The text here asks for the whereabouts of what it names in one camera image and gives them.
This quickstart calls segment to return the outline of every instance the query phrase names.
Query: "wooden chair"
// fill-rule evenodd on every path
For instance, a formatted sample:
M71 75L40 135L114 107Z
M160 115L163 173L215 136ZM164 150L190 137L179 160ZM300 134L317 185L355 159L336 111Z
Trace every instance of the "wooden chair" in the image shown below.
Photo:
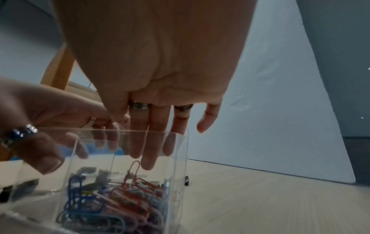
M63 44L58 53L49 63L41 79L41 84L65 90L69 77L72 74L75 58L68 47ZM13 157L7 149L0 147L0 161L7 161Z

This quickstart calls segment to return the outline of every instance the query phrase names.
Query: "transparent plastic box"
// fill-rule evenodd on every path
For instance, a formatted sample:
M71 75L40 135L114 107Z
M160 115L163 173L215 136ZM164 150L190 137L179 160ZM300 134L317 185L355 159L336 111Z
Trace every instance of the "transparent plastic box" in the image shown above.
M177 232L182 216L188 134L119 131L119 140L114 141L119 150L113 152L108 144L114 142L97 137L112 132L55 128L40 131L50 136L74 133L79 140L71 148L58 145L65 161L50 174L42 175L27 163L22 164L8 201L10 208L0 221L2 233ZM137 150L140 144L145 150L158 152L145 154L155 162L151 170L139 166L142 157L130 157L131 149ZM164 147L169 156L163 153ZM78 156L81 150L88 152L88 158Z

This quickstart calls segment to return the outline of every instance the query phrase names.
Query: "wooden table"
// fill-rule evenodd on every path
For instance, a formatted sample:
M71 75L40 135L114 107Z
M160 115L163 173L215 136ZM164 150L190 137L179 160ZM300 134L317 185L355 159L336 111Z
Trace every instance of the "wooden table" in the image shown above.
M178 234L370 233L367 187L192 160L187 175L190 185ZM4 234L22 233L1 225Z

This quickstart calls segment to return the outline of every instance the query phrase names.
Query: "skin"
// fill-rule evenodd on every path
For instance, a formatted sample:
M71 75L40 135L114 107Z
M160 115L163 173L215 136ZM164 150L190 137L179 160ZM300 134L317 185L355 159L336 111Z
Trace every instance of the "skin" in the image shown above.
M97 147L116 150L119 134L105 107L98 102L42 85L31 85L0 77L0 137L28 124L36 127L79 128L96 117L93 134ZM121 124L129 124L129 117ZM58 144L74 148L80 158L87 158L86 147L78 136L67 130L40 131L11 144L10 149L42 174L58 169L64 162Z
M215 122L236 69L256 0L52 0L63 36L116 121L129 101L131 129L165 131L170 107L207 103L199 132ZM190 111L175 110L184 134ZM130 154L153 168L173 139L131 134Z

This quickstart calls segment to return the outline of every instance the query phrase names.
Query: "silver ring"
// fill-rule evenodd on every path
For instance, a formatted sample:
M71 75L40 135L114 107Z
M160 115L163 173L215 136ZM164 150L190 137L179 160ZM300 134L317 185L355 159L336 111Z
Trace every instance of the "silver ring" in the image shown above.
M141 110L144 110L144 109L148 109L151 106L151 104L130 102L129 103L129 106L130 106L131 109L141 109Z
M25 127L13 129L0 138L0 145L9 148L15 141L22 140L30 135L37 133L38 130L33 125L28 124Z
M174 108L177 109L177 110L179 110L179 111L188 111L193 106L194 106L194 104L189 104L189 105L185 105L185 106L174 106Z
M95 124L96 118L95 117L90 117L90 120L88 123L82 125L80 128L83 128L85 126L93 126Z

